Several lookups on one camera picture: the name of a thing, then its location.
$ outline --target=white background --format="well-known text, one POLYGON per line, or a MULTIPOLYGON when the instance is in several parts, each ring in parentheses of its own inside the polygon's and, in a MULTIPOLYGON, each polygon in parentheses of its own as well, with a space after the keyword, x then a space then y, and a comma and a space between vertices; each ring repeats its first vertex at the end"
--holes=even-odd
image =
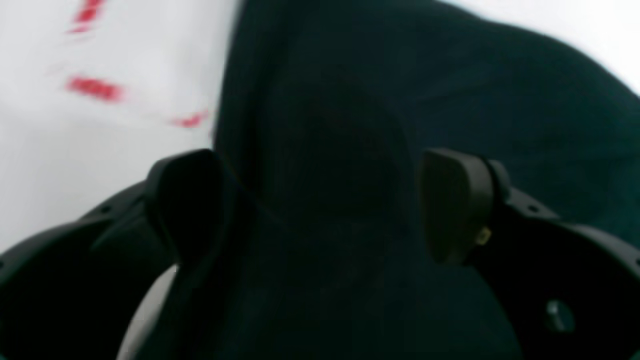
MULTIPOLYGON (((447 2, 568 42, 640 92, 638 0, 447 2)), ((95 33, 69 42, 63 33, 79 3, 0 0, 0 251, 81 216, 158 159, 210 146, 237 0, 108 0, 95 33), (80 68, 129 86, 128 102, 60 92, 80 68), (168 125, 203 105, 212 117, 202 126, 168 125)), ((149 293, 124 348, 172 273, 149 293)))

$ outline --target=dark hoodie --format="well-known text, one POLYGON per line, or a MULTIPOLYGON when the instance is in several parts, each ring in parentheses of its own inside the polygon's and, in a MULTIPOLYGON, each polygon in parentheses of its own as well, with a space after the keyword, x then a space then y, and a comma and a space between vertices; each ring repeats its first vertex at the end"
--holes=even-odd
POLYGON ((222 256, 178 277, 139 359, 520 358, 478 274, 428 256, 425 147, 640 244, 640 102, 583 54, 433 1, 252 0, 215 143, 249 195, 227 192, 222 256))

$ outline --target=curved black plastic part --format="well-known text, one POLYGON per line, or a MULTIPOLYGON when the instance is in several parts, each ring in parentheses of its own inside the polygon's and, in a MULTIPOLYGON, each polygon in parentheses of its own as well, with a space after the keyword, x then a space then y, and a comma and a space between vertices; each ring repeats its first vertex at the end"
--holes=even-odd
POLYGON ((475 156, 432 149, 422 156, 418 182, 431 255, 437 263, 461 264, 492 211, 494 189, 487 166, 475 156))
POLYGON ((222 219, 221 179, 221 163, 206 149, 162 159, 149 173, 148 219, 182 266, 197 263, 212 245, 222 219))
MULTIPOLYGON (((443 154, 447 161, 470 163, 459 153, 440 149, 427 150, 425 157, 443 154)), ((474 245, 464 264, 474 266, 490 285, 525 359, 629 360, 640 350, 640 251, 597 229, 562 223, 544 204, 511 188, 500 163, 476 157, 478 161, 492 176, 493 206, 483 224, 491 236, 486 245, 474 245), (565 319, 557 313, 558 304, 565 319)), ((459 165, 457 169, 467 171, 460 175, 450 171, 451 164, 429 166, 430 174, 441 177, 442 186, 476 176, 480 178, 476 182, 484 184, 486 178, 477 167, 459 165)), ((445 206, 442 201, 447 197, 421 201, 431 199, 440 202, 423 208, 445 206)), ((450 242, 452 247, 458 245, 450 242)))
POLYGON ((160 161, 146 182, 2 254, 0 354, 115 359, 153 282, 208 239, 215 166, 211 151, 160 161))

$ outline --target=dark green fabric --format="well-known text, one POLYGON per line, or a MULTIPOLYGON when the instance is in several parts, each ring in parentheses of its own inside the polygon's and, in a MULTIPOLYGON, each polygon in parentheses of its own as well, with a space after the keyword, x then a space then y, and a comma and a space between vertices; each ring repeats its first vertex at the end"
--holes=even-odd
POLYGON ((250 1, 215 148, 265 210, 228 207, 229 258, 197 286, 188 351, 147 358, 518 359, 473 269, 427 255, 421 149, 500 160, 565 218, 638 245, 639 120, 577 51, 448 5, 250 1))

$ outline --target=red marking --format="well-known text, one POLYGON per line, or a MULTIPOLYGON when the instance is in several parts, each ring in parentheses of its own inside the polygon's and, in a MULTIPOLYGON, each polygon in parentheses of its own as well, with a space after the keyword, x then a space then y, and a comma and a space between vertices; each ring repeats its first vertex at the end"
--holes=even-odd
POLYGON ((122 100, 122 87, 107 83, 100 79, 74 77, 67 89, 80 94, 89 95, 107 102, 119 102, 122 100))
POLYGON ((98 17, 102 5, 104 5, 104 0, 85 0, 74 21, 78 27, 73 29, 71 33, 88 31, 89 25, 98 17))
POLYGON ((186 119, 176 120, 173 123, 180 127, 194 128, 198 127, 206 118, 208 112, 205 110, 201 113, 194 114, 186 119))

